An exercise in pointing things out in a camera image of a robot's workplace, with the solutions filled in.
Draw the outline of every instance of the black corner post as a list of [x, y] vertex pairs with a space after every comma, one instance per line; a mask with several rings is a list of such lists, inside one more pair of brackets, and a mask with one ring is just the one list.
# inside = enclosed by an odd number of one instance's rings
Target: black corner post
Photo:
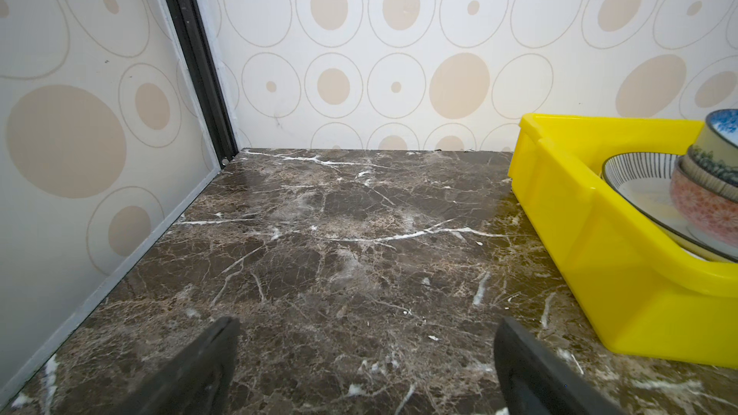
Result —
[[197, 0], [166, 0], [221, 168], [238, 153]]

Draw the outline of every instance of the ceramic dishware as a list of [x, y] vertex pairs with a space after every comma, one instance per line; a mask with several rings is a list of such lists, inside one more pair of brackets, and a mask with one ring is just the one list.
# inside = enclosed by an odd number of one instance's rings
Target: ceramic dishware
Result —
[[738, 110], [708, 114], [689, 157], [714, 177], [738, 186]]
[[692, 152], [693, 149], [690, 146], [687, 150], [687, 154], [682, 156], [680, 165], [684, 174], [696, 181], [697, 184], [703, 188], [709, 189], [724, 198], [738, 202], [738, 186], [733, 186], [727, 181], [713, 176], [711, 173], [700, 167], [700, 165], [692, 158]]
[[738, 248], [690, 224], [672, 203], [669, 188], [680, 157], [659, 152], [619, 154], [605, 161], [602, 178], [688, 251], [711, 261], [738, 262]]
[[684, 173], [680, 162], [672, 172], [669, 195], [674, 207], [692, 224], [690, 232], [702, 238], [698, 232], [702, 231], [738, 250], [738, 203], [700, 186]]

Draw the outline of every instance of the large white bowl with black stripes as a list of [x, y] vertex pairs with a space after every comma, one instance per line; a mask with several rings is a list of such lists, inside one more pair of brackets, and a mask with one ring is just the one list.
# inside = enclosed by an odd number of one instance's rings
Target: large white bowl with black stripes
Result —
[[669, 186], [680, 157], [660, 152], [619, 154], [605, 161], [602, 179], [688, 251], [715, 262], [738, 263], [735, 247], [692, 227], [674, 207]]

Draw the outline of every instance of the bowl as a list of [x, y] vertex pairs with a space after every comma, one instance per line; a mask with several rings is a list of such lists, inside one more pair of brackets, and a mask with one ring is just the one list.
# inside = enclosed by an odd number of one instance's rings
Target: bowl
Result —
[[677, 162], [669, 195], [677, 211], [698, 231], [738, 247], [738, 203], [703, 188]]
[[714, 177], [738, 186], [738, 110], [708, 114], [689, 156]]
[[703, 188], [709, 189], [733, 202], [738, 202], [738, 186], [733, 186], [700, 167], [700, 164], [692, 158], [693, 154], [694, 149], [690, 146], [681, 160], [682, 171]]

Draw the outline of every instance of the pink floral bowl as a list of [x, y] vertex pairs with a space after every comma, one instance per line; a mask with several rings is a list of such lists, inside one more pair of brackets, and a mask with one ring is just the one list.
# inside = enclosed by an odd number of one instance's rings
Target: pink floral bowl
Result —
[[696, 229], [738, 247], [738, 203], [692, 181], [682, 171], [681, 161], [674, 167], [669, 194], [674, 207]]

